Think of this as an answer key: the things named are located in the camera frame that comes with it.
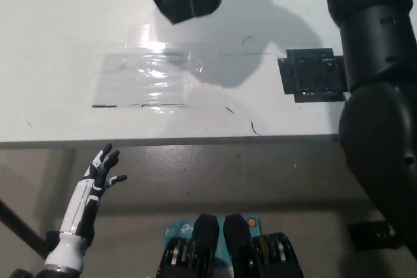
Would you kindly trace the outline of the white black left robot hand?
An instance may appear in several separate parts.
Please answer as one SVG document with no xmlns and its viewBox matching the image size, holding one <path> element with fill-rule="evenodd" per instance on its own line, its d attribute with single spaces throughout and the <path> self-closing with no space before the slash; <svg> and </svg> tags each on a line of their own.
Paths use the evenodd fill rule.
<svg viewBox="0 0 417 278">
<path fill-rule="evenodd" d="M 109 143 L 100 150 L 77 183 L 61 224 L 61 232 L 88 237 L 93 231 L 104 192 L 127 179 L 126 175 L 108 178 L 108 173 L 118 163 L 120 154 L 119 150 L 112 151 L 112 148 L 113 145 Z"/>
</svg>

